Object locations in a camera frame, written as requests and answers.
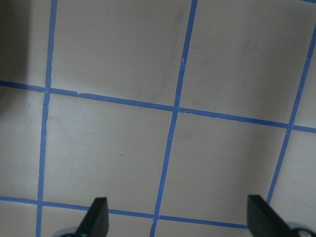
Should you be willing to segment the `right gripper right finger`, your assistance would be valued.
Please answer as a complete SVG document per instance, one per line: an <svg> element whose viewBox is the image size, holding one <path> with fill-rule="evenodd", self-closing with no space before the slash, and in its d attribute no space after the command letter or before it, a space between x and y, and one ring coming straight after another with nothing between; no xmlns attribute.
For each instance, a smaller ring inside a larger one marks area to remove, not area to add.
<svg viewBox="0 0 316 237"><path fill-rule="evenodd" d="M260 195L247 197L247 226L253 237L292 237L290 227Z"/></svg>

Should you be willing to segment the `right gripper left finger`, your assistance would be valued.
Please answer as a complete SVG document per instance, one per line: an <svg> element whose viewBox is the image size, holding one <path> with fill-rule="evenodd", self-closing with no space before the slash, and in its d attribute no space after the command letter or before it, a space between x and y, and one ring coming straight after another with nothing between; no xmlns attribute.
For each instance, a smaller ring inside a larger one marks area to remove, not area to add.
<svg viewBox="0 0 316 237"><path fill-rule="evenodd" d="M106 197L94 199L75 232L76 237L106 237L109 231L109 214Z"/></svg>

